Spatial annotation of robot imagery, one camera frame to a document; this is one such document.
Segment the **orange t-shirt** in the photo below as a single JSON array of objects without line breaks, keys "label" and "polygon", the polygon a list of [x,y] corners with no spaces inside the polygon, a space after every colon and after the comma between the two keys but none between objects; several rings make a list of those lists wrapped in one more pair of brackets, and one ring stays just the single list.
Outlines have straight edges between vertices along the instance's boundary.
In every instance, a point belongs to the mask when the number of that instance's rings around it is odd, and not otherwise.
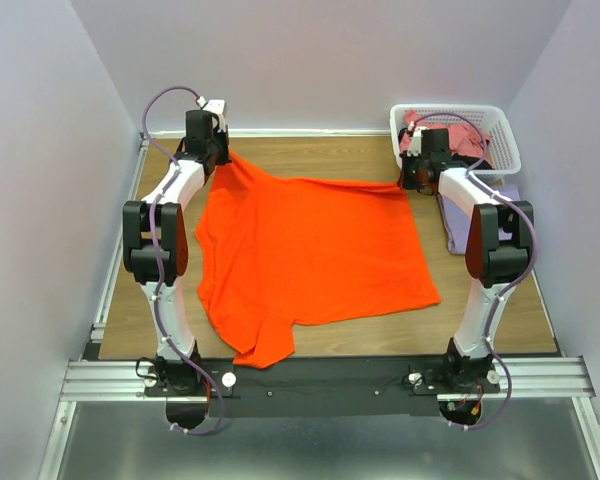
[{"label": "orange t-shirt", "polygon": [[393,183],[280,178],[232,155],[196,230],[198,295],[237,365],[293,354],[293,329],[437,305],[406,192]]}]

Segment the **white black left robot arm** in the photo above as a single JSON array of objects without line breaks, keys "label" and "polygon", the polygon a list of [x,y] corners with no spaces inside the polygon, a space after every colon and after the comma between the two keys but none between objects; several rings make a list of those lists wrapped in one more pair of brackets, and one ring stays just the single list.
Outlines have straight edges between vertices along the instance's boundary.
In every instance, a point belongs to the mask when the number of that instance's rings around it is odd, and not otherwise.
[{"label": "white black left robot arm", "polygon": [[189,262],[184,210],[215,168],[230,162],[225,110],[225,101],[212,100],[188,111],[185,135],[164,177],[149,194],[122,208],[124,268],[148,301],[157,337],[153,371],[145,379],[178,396],[218,389],[201,366],[182,277]]}]

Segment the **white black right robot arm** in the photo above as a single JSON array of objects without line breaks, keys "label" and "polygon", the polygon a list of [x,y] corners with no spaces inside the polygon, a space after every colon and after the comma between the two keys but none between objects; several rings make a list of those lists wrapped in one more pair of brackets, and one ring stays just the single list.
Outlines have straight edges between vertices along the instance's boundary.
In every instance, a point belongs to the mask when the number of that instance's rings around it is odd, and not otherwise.
[{"label": "white black right robot arm", "polygon": [[465,265],[470,293],[460,327],[433,379],[460,392],[488,378],[494,338],[506,304],[535,262],[533,207],[513,201],[485,184],[471,167],[456,161],[446,128],[411,125],[400,154],[399,185],[427,188],[451,200],[470,220]]}]

